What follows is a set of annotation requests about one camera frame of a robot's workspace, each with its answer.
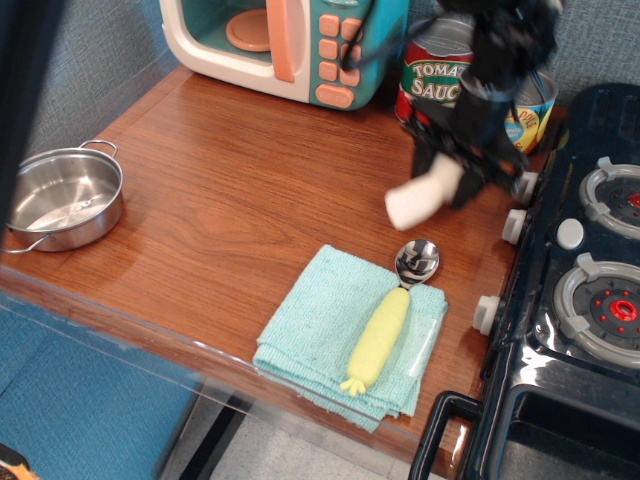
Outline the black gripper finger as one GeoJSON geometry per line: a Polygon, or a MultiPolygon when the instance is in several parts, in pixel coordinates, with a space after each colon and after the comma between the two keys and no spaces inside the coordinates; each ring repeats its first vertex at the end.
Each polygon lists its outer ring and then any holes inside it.
{"type": "Polygon", "coordinates": [[[430,172],[436,154],[441,150],[441,139],[428,131],[416,130],[413,133],[414,153],[411,177],[416,178],[430,172]]]}
{"type": "Polygon", "coordinates": [[[452,200],[453,209],[461,209],[486,185],[496,181],[498,168],[495,165],[471,166],[464,170],[452,200]]]}

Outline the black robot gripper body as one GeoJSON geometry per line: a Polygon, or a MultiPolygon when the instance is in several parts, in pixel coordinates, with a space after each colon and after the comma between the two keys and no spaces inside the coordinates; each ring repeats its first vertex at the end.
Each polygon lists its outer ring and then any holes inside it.
{"type": "Polygon", "coordinates": [[[459,80],[461,87],[452,108],[433,101],[415,100],[425,126],[410,121],[416,130],[437,135],[443,153],[463,169],[495,165],[498,185],[512,185],[528,166],[504,127],[525,80],[537,75],[556,47],[555,26],[563,10],[561,1],[442,1],[447,14],[466,14],[474,21],[473,59],[459,80]]]}

